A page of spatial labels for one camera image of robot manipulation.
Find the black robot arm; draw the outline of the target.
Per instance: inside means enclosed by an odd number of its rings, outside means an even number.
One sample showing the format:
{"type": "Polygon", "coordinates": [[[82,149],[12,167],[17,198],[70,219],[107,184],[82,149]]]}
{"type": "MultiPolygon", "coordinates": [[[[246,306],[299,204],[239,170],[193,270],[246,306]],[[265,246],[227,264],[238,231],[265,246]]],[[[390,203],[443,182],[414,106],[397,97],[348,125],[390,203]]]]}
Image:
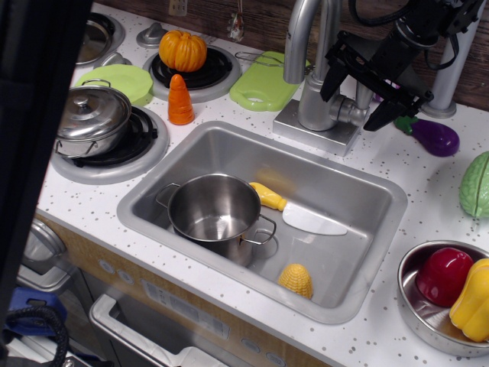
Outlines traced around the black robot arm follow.
{"type": "Polygon", "coordinates": [[[382,98],[364,129],[375,132],[399,117],[414,117],[433,98],[429,87],[412,68],[419,54],[427,55],[439,38],[450,40],[458,52],[459,33],[478,20],[483,3],[470,1],[409,1],[399,11],[379,18],[362,18],[356,3],[348,3],[351,16],[367,27],[392,23],[382,40],[369,40],[341,31],[326,54],[329,71],[320,92],[329,101],[347,76],[382,98]]]}

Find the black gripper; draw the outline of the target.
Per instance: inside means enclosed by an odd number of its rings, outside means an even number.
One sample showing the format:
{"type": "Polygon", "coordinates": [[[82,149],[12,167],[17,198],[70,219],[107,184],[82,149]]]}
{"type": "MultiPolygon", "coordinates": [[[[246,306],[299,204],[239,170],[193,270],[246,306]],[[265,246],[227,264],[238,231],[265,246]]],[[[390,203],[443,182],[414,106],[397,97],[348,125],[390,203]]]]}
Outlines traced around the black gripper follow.
{"type": "Polygon", "coordinates": [[[364,130],[375,132],[399,117],[413,117],[423,102],[433,99],[432,91],[412,67],[421,52],[399,31],[391,31],[377,41],[341,31],[325,56],[329,71],[320,91],[322,100],[328,102],[345,78],[352,76],[385,98],[364,124],[364,130]],[[407,98],[392,98],[395,92],[387,88],[385,80],[399,85],[407,98]]]}

